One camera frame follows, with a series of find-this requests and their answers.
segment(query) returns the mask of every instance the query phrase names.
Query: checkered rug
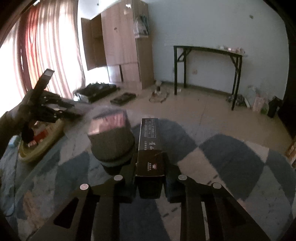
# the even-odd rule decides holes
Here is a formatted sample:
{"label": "checkered rug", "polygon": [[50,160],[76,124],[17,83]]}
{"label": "checkered rug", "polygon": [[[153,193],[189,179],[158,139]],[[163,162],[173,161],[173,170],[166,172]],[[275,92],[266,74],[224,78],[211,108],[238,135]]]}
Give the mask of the checkered rug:
{"label": "checkered rug", "polygon": [[[98,185],[106,174],[90,151],[87,129],[90,119],[110,107],[94,108],[44,156],[16,193],[16,211],[9,223],[25,240],[40,228],[69,194],[82,183]],[[135,139],[141,118],[150,116],[127,110]],[[202,184],[220,182],[260,225],[271,240],[289,227],[296,215],[296,176],[284,156],[260,145],[221,135],[201,125],[160,120],[162,146],[171,163]],[[10,213],[13,203],[13,167],[17,151],[7,149],[0,205]],[[120,206],[121,240],[179,240],[180,204],[136,197]]]}

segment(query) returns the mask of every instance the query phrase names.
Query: white wall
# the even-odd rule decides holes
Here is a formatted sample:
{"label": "white wall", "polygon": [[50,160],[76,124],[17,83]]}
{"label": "white wall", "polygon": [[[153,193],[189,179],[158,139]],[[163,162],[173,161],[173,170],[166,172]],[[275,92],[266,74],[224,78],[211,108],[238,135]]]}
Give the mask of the white wall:
{"label": "white wall", "polygon": [[[100,11],[113,0],[100,0]],[[269,97],[283,98],[289,69],[284,22],[263,0],[145,0],[149,4],[154,75],[173,81],[173,45],[242,47],[239,92],[248,85],[266,86]],[[183,81],[183,63],[178,64]],[[232,91],[234,66],[228,56],[191,52],[189,84]]]}
{"label": "white wall", "polygon": [[99,0],[78,0],[78,14],[80,18],[92,19],[97,16],[99,11]]}

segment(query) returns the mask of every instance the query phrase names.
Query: plastic bag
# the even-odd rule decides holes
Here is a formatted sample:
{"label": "plastic bag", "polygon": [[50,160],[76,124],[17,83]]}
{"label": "plastic bag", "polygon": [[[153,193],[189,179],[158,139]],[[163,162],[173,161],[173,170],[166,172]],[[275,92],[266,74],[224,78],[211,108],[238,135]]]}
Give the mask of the plastic bag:
{"label": "plastic bag", "polygon": [[136,18],[136,21],[133,25],[133,33],[136,39],[139,38],[148,38],[149,29],[147,18],[144,15]]}
{"label": "plastic bag", "polygon": [[247,107],[252,108],[256,98],[256,88],[253,85],[249,85],[244,93],[245,102]]}
{"label": "plastic bag", "polygon": [[260,113],[263,106],[264,106],[264,103],[265,103],[265,98],[264,97],[260,97],[259,95],[257,95],[255,97],[255,101],[254,101],[254,105],[253,105],[253,111],[254,112],[257,112],[257,113]]}

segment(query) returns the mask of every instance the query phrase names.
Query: black box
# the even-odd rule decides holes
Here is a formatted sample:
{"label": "black box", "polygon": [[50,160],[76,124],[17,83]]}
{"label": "black box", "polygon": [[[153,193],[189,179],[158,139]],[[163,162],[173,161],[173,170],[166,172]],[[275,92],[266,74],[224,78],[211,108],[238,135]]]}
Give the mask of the black box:
{"label": "black box", "polygon": [[89,84],[83,89],[78,89],[74,95],[79,101],[94,103],[95,101],[102,99],[115,91],[117,91],[116,85],[94,83]]}
{"label": "black box", "polygon": [[136,182],[140,197],[159,198],[164,177],[164,160],[158,119],[142,119],[136,167]]}
{"label": "black box", "polygon": [[137,97],[136,94],[125,92],[122,95],[110,100],[110,103],[114,105],[122,106],[136,97]]}

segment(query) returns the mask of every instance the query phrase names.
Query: small black box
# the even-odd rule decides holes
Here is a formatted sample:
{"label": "small black box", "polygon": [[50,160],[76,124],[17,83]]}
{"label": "small black box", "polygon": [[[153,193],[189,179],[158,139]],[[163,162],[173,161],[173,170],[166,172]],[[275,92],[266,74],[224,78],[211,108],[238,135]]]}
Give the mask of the small black box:
{"label": "small black box", "polygon": [[157,118],[141,122],[136,182],[141,198],[160,197],[165,176],[163,152]]}

